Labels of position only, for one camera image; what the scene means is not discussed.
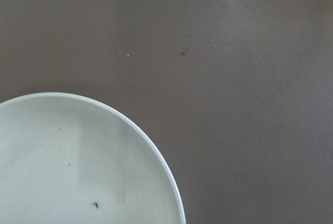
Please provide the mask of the cream round plate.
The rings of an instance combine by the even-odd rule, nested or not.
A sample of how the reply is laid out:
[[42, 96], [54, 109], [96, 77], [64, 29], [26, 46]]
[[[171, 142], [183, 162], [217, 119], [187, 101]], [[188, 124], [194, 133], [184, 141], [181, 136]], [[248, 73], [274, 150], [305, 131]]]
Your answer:
[[1, 223], [185, 223], [175, 179], [129, 118], [90, 98], [1, 103]]

